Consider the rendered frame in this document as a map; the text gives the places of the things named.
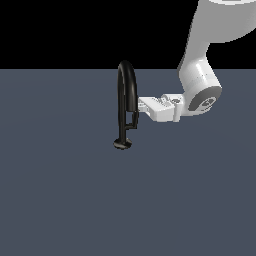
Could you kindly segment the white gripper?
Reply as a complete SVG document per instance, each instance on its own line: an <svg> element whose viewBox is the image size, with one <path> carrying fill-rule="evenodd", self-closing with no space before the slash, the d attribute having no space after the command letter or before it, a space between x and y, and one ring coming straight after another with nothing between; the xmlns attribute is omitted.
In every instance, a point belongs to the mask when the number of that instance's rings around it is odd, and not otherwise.
<svg viewBox="0 0 256 256"><path fill-rule="evenodd" d="M156 122L179 122L184 106L182 94L163 94L160 98L139 97L138 110Z"/></svg>

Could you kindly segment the black faucet handle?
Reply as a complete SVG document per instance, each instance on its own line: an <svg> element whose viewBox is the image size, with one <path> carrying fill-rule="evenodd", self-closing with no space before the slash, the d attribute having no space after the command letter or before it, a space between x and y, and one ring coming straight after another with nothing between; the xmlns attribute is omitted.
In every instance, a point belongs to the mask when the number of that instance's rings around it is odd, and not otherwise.
<svg viewBox="0 0 256 256"><path fill-rule="evenodd" d="M133 111L133 113L132 113L132 122L125 125L125 130L137 129L138 118L139 118L139 111L138 110Z"/></svg>

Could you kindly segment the black arched faucet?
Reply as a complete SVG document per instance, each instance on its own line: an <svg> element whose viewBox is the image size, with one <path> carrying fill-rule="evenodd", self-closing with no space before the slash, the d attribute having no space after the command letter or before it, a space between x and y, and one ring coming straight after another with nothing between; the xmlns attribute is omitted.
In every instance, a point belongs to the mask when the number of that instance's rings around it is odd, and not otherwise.
<svg viewBox="0 0 256 256"><path fill-rule="evenodd" d="M136 76L132 64L127 60L121 61L118 66L117 100L119 137L113 145L125 150L132 145L132 141L126 137L125 125L132 122L132 113L138 110Z"/></svg>

